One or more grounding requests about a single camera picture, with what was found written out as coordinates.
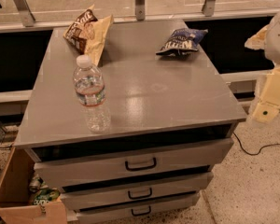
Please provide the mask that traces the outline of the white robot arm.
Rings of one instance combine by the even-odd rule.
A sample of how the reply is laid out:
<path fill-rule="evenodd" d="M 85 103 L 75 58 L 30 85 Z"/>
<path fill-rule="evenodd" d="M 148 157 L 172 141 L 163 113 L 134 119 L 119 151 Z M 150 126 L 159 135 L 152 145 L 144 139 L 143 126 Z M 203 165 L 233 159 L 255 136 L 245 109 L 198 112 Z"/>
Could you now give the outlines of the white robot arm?
<path fill-rule="evenodd" d="M 280 10 L 268 25 L 264 53 L 275 64 L 275 68 L 257 81 L 249 117 L 258 123 L 267 124 L 280 112 Z"/>

